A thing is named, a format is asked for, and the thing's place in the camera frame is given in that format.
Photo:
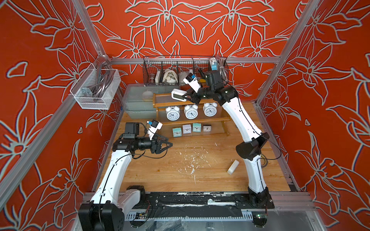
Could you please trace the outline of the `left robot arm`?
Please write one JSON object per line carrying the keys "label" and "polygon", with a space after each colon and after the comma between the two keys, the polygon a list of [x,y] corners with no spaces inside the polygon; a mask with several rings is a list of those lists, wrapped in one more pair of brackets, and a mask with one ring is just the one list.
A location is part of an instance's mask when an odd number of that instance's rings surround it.
{"label": "left robot arm", "polygon": [[112,156],[108,169],[97,191],[88,203],[83,203],[78,211],[82,230],[84,231],[121,231],[126,216],[137,205],[145,201],[143,186],[130,186],[124,196],[119,198],[120,187],[125,172],[134,158],[144,154],[136,151],[146,150],[161,154],[172,147],[168,138],[157,134],[163,124],[157,120],[144,125],[144,135],[140,136],[140,123],[127,122],[125,132],[112,146]]}

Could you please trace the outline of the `white twin-bell clock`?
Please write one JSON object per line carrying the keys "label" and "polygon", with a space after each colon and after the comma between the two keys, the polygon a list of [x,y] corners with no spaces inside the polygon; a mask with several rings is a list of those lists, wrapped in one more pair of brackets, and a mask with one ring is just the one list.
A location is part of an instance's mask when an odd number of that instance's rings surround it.
{"label": "white twin-bell clock", "polygon": [[184,107],[184,113],[187,119],[195,119],[198,116],[198,106],[186,105]]}
{"label": "white twin-bell clock", "polygon": [[203,112],[207,117],[213,117],[217,113],[217,103],[205,103],[203,105]]}
{"label": "white twin-bell clock", "polygon": [[169,106],[165,111],[169,121],[177,121],[180,118],[180,107],[178,106]]}

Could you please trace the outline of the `white cloth bundle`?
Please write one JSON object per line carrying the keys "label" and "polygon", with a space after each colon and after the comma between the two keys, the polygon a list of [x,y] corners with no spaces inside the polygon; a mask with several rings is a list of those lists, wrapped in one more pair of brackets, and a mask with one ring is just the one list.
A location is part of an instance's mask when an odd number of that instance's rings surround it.
{"label": "white cloth bundle", "polygon": [[164,71],[162,83],[166,84],[176,84],[178,83],[178,75],[174,70],[166,69]]}

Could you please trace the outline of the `light blue box in basket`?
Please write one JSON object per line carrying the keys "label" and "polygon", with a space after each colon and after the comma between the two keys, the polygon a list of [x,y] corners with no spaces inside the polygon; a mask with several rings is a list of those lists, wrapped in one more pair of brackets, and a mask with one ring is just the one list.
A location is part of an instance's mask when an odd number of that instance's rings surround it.
{"label": "light blue box in basket", "polygon": [[215,57],[209,59],[211,70],[218,71],[219,70],[219,62]]}

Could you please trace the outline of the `mint square alarm clock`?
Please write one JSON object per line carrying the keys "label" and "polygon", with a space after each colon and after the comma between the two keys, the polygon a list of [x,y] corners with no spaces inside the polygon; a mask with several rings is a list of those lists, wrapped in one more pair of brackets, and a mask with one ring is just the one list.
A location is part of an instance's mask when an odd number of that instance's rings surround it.
{"label": "mint square alarm clock", "polygon": [[182,129],[181,128],[173,128],[172,129],[172,135],[174,138],[176,137],[182,137]]}

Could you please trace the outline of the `black handled screwdriver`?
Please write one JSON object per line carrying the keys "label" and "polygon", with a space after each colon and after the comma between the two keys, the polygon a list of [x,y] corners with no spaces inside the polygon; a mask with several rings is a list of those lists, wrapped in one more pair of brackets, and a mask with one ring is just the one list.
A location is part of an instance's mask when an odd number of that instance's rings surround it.
{"label": "black handled screwdriver", "polygon": [[196,66],[196,68],[197,68],[197,70],[198,70],[198,72],[199,72],[199,74],[200,74],[200,77],[201,77],[202,79],[204,79],[204,78],[205,78],[205,75],[204,75],[204,73],[203,73],[202,69],[201,69],[201,68],[199,68],[199,66],[197,65],[197,63],[195,62],[195,60],[194,60],[193,58],[192,58],[192,61],[193,61],[194,65]]}

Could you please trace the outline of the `wooden two-tier shelf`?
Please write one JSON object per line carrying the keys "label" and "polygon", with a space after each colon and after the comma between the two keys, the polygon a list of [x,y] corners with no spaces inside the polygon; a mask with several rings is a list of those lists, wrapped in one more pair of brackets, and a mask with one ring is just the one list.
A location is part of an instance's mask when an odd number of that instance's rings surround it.
{"label": "wooden two-tier shelf", "polygon": [[161,134],[180,138],[200,135],[230,135],[226,122],[230,115],[215,101],[203,99],[198,105],[177,101],[170,93],[154,94],[153,107],[163,124]]}

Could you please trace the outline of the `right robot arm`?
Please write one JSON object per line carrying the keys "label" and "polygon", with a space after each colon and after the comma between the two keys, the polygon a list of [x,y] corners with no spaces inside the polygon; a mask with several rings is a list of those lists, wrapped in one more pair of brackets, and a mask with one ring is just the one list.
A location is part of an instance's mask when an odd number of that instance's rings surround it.
{"label": "right robot arm", "polygon": [[236,151],[247,169],[249,203],[254,208],[267,205],[270,193],[262,173],[261,154],[262,147],[269,141],[269,134],[255,125],[244,109],[237,90],[224,83],[219,71],[211,70],[201,76],[206,80],[206,87],[201,86],[194,74],[185,77],[184,83],[191,87],[185,97],[195,104],[201,99],[213,99],[229,114],[243,139],[236,146]]}

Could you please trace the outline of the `white cylinder device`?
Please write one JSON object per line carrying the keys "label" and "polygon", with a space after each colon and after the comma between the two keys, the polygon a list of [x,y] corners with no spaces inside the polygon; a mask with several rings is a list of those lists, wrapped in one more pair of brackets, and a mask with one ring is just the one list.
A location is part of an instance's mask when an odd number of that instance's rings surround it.
{"label": "white cylinder device", "polygon": [[240,162],[238,160],[234,160],[234,162],[231,164],[231,166],[229,167],[229,169],[227,170],[227,173],[229,175],[232,175],[236,168],[239,166]]}

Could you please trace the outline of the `translucent plastic storage box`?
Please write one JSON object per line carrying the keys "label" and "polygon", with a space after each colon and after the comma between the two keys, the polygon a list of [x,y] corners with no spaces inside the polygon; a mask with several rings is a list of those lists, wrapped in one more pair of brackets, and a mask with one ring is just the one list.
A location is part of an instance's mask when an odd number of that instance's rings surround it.
{"label": "translucent plastic storage box", "polygon": [[131,119],[153,119],[157,116],[153,107],[154,94],[171,93],[178,86],[145,86],[129,84],[123,97],[123,109]]}

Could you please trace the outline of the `white square alarm clock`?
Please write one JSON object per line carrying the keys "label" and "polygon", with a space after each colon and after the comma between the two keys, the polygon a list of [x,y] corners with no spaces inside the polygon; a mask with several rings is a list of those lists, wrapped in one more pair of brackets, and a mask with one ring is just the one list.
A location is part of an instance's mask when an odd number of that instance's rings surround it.
{"label": "white square alarm clock", "polygon": [[190,124],[183,125],[183,134],[190,134],[192,132],[192,127]]}

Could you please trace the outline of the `white twin-bell clock front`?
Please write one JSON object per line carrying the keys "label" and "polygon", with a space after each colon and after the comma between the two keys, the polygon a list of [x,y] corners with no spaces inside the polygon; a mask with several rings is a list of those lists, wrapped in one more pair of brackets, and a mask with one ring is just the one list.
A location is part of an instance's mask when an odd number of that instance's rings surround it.
{"label": "white twin-bell clock front", "polygon": [[169,106],[165,111],[169,121],[177,121],[180,118],[180,107],[178,106]]}

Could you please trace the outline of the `white digital clock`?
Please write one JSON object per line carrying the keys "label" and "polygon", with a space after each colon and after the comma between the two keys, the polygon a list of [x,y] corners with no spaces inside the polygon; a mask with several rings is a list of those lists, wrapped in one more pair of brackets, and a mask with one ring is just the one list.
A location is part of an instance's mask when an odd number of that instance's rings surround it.
{"label": "white digital clock", "polygon": [[187,91],[180,90],[180,89],[173,89],[171,92],[171,98],[177,101],[186,102]]}

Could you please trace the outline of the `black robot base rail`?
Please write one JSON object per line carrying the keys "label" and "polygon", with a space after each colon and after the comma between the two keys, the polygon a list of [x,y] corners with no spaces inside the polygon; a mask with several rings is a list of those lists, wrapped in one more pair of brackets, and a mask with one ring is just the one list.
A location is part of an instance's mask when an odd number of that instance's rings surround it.
{"label": "black robot base rail", "polygon": [[251,219],[275,205],[271,196],[255,206],[248,193],[150,192],[133,211],[148,212],[149,218]]}

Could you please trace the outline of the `white mesh wall basket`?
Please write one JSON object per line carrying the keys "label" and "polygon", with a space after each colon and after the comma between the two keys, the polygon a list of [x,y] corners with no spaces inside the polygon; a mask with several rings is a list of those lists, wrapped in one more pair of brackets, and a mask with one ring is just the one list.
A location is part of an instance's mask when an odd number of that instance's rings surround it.
{"label": "white mesh wall basket", "polygon": [[91,64],[70,93],[82,109],[108,110],[119,85],[118,70]]}

